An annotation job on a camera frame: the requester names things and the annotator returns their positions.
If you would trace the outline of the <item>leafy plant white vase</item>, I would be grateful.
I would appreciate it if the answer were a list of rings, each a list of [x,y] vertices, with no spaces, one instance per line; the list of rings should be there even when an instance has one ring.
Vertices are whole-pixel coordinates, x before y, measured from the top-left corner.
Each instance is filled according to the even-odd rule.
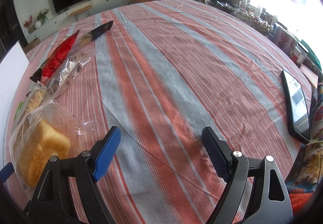
[[[49,13],[48,8],[42,9],[38,12],[36,17],[37,20],[34,24],[35,29],[40,28],[46,21],[48,21],[48,18],[47,18],[48,13]]]

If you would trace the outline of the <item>cardboard box on floor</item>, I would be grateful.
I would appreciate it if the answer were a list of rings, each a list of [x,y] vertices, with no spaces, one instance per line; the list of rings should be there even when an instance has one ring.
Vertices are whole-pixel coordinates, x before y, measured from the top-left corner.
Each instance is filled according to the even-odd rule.
[[[28,53],[29,51],[31,51],[34,47],[36,47],[37,45],[39,45],[39,43],[41,42],[41,40],[39,38],[35,38],[33,41],[31,41],[28,45],[26,45],[23,48],[24,53]]]

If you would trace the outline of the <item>white TV cabinet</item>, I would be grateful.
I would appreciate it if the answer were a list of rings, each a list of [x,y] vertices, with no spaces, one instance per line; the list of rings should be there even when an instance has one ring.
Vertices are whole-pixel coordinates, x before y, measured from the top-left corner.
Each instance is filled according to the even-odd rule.
[[[28,43],[31,43],[36,38],[43,41],[48,36],[51,36],[69,24],[122,5],[122,0],[90,0],[84,2],[83,4],[77,5],[49,19],[38,29],[35,29],[31,34],[27,35],[26,40]]]

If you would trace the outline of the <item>cluttered side table items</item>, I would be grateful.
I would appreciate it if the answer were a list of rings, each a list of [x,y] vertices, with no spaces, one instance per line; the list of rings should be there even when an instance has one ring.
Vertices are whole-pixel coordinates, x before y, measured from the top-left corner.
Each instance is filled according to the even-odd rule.
[[[239,4],[234,4],[231,0],[204,0],[204,2],[236,17],[267,37],[297,65],[305,64],[315,72],[322,71],[319,59],[306,42],[288,32],[275,16],[265,10],[259,10],[249,3],[243,8],[241,1]]]

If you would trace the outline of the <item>red snack packet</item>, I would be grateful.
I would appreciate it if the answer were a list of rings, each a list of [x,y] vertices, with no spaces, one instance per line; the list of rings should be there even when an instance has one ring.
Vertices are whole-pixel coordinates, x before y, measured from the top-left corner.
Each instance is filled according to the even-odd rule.
[[[29,79],[35,83],[38,81],[45,85],[52,77],[54,72],[61,66],[66,59],[68,53],[72,49],[80,30],[64,40],[47,58],[47,60],[37,69]]]

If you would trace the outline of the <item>long black noodle snack packet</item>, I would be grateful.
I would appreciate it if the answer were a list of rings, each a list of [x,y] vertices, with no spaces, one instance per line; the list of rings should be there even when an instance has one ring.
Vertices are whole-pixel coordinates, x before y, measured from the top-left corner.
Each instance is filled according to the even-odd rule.
[[[89,31],[88,33],[82,35],[80,38],[78,38],[75,43],[73,44],[70,53],[75,53],[79,49],[81,49],[83,46],[89,44],[90,42],[98,39],[101,37],[104,33],[109,31],[113,26],[114,21],[109,21],[107,23],[102,24],[101,26]]]

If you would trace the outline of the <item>green cracker packet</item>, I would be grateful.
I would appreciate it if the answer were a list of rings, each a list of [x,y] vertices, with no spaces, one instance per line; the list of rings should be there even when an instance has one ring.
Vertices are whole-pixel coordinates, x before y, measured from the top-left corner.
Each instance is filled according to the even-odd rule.
[[[17,107],[17,110],[16,110],[16,113],[15,113],[14,120],[16,120],[17,118],[20,118],[20,116],[24,112],[24,109],[25,109],[24,106],[25,106],[25,102],[24,101],[22,101],[22,102],[19,103],[19,105]]]

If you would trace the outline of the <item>red flower vase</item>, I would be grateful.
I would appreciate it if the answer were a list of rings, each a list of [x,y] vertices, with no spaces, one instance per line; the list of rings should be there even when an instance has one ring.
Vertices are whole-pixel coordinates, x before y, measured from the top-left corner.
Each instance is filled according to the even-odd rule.
[[[24,28],[27,29],[29,34],[31,34],[35,30],[35,28],[33,26],[33,17],[32,17],[32,15],[30,15],[29,18],[24,21],[23,26],[24,26]]]

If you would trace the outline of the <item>striped red grey tablecloth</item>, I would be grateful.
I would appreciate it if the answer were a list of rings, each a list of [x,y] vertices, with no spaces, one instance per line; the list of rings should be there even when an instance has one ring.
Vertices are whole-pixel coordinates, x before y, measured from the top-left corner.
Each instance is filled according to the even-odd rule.
[[[99,181],[116,223],[204,223],[218,202],[218,178],[201,142],[210,126],[249,157],[271,155],[283,177],[300,144],[287,130],[280,73],[311,85],[275,44],[234,17],[190,0],[164,0],[108,10],[68,25],[27,56],[29,66],[14,97],[16,109],[31,90],[30,76],[75,31],[113,27],[73,84],[58,97],[67,112],[93,121],[89,149],[112,126],[121,143]]]

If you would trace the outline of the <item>beige wafer biscuit pack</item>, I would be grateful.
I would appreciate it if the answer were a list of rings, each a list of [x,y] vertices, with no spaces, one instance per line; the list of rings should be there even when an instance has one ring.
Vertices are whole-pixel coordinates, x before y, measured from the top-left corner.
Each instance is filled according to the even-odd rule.
[[[47,88],[39,81],[34,85],[33,89],[28,93],[24,106],[24,112],[20,116],[20,118],[17,118],[14,120],[14,124],[12,127],[12,132],[15,130],[17,125],[21,122],[21,120],[24,118],[24,116],[31,111],[35,110],[41,105],[41,102],[43,101],[44,96],[47,93]]]

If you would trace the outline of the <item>packaged bread loaf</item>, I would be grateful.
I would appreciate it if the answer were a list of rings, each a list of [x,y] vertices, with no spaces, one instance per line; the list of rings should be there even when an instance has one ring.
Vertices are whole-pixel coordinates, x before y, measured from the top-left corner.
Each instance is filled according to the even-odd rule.
[[[9,141],[9,152],[18,181],[31,198],[48,159],[76,157],[93,139],[97,123],[82,122],[54,101],[26,114]]]

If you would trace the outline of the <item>small wooden bench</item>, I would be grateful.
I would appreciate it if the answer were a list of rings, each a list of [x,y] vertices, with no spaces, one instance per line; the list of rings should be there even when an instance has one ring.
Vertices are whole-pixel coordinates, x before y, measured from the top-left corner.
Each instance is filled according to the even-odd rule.
[[[86,7],[79,8],[76,11],[73,11],[71,13],[68,13],[69,18],[74,18],[75,22],[79,20],[80,15],[85,15],[85,18],[88,18],[91,16],[93,6],[90,4]]]

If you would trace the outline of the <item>clear bag brown biscuits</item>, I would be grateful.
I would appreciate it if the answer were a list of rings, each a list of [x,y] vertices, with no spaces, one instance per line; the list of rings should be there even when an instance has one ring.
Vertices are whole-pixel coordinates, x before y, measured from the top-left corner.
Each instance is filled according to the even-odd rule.
[[[86,64],[94,58],[96,49],[78,51],[64,60],[63,64],[53,73],[46,83],[47,93],[43,102],[60,96],[81,73]]]

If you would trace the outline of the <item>black smartphone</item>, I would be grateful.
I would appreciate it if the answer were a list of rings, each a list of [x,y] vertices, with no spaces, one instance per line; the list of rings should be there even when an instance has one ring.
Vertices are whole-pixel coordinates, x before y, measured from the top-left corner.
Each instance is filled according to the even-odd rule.
[[[288,132],[307,145],[310,142],[310,120],[303,88],[288,71],[282,70],[280,75],[286,99]]]

